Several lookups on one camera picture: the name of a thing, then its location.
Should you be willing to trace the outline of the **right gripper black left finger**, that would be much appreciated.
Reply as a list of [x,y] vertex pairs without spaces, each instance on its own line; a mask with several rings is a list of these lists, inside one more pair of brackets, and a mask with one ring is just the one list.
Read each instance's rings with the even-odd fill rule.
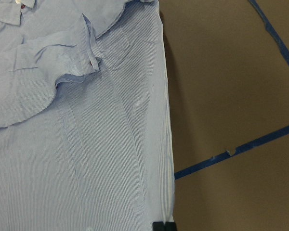
[[153,231],[165,231],[165,225],[162,221],[156,221],[152,223]]

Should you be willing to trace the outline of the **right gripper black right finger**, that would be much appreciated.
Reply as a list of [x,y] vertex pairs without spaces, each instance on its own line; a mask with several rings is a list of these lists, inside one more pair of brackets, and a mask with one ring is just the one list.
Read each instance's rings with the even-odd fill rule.
[[165,231],[176,231],[176,223],[175,222],[165,222],[164,229],[165,229]]

